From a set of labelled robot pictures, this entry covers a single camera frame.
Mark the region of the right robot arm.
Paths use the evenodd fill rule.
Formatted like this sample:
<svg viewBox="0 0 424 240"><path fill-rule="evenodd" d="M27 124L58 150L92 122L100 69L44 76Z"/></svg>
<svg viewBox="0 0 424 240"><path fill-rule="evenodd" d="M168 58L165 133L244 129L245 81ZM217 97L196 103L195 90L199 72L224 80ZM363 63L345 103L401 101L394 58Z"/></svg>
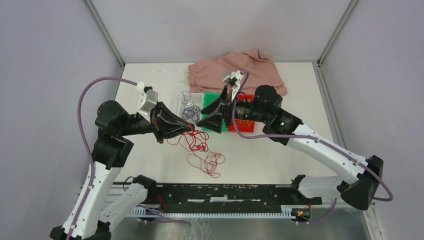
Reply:
<svg viewBox="0 0 424 240"><path fill-rule="evenodd" d="M300 151L317 160L335 176L298 175L291 183L289 199L302 204L312 198L342 199L358 210L368 210L378 187L383 186L384 161L372 155L355 154L316 133L303 121L281 108L282 96L270 85L259 86L252 101L223 89L220 96L201 110L205 117L196 126L221 133L222 126L237 120L263 123L262 137Z"/></svg>

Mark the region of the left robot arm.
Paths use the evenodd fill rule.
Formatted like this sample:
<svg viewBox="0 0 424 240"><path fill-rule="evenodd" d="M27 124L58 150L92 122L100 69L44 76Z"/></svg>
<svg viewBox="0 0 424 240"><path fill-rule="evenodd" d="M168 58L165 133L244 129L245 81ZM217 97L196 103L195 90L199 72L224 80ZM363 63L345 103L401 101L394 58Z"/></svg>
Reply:
<svg viewBox="0 0 424 240"><path fill-rule="evenodd" d="M149 112L129 114L117 101L108 100L97 110L98 138L89 151L92 163L78 200L68 217L50 232L53 240L109 240L113 231L138 204L156 200L156 181L137 176L111 205L104 208L108 193L124 167L134 143L126 136L154 134L158 143L188 133L193 125L174 113L163 102Z"/></svg>

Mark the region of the white drawstring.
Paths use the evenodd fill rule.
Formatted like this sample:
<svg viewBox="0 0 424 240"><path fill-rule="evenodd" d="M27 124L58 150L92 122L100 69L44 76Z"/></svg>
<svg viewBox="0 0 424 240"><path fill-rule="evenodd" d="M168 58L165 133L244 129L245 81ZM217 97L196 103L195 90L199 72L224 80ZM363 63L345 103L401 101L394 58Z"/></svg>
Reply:
<svg viewBox="0 0 424 240"><path fill-rule="evenodd" d="M189 72L188 71L179 71L179 70L170 70L170 69L159 69L157 70L158 73L178 73L185 75L184 79L180 80L179 83L183 83L185 80L189 78Z"/></svg>

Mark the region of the green plastic bin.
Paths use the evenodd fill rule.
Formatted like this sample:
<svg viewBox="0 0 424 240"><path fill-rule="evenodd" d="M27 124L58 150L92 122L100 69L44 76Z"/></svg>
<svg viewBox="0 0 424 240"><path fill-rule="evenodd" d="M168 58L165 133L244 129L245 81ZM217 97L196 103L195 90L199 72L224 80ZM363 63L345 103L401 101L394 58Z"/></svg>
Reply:
<svg viewBox="0 0 424 240"><path fill-rule="evenodd" d="M206 108L207 106L209 106L211 103L213 103L218 97L220 96L219 93L205 93L203 96L203 106L202 108ZM223 122L222 123L222 132L228 132L228 128L226 127L226 124Z"/></svg>

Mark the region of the white plastic bin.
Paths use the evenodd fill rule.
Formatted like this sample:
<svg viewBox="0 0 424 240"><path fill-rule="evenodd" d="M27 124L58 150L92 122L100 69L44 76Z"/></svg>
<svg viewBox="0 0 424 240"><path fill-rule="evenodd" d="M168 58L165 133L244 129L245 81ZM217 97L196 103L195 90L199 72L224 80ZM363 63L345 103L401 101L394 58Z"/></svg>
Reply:
<svg viewBox="0 0 424 240"><path fill-rule="evenodd" d="M201 114L203 101L203 93L191 93L186 90L182 91L179 95L176 115L192 125L195 125L203 118Z"/></svg>

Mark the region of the pink cloth shorts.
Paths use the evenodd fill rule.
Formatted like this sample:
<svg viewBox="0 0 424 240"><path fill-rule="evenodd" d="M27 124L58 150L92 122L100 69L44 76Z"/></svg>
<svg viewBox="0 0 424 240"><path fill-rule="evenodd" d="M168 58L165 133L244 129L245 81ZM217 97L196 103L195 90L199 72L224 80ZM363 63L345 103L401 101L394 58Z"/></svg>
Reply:
<svg viewBox="0 0 424 240"><path fill-rule="evenodd" d="M249 72L247 83L242 88L248 95L254 94L256 88L262 85L273 86L281 96L288 94L288 89L273 59L262 55L258 49L245 52L232 51L217 59L204 59L189 65L190 92L219 94L225 86L223 78L228 73L236 71Z"/></svg>

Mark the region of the red plastic bin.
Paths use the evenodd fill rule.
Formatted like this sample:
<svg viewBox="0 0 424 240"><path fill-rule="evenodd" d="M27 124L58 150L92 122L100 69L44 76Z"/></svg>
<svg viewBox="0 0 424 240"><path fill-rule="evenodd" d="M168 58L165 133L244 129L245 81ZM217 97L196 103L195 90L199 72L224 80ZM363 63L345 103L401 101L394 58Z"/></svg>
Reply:
<svg viewBox="0 0 424 240"><path fill-rule="evenodd" d="M244 94L241 93L238 95L237 99L242 102L252 102L254 100L254 96L252 94ZM241 133L253 133L255 130L255 122L250 120L241 120L236 119L236 126ZM235 132L234 124L231 122L227 127L229 132Z"/></svg>

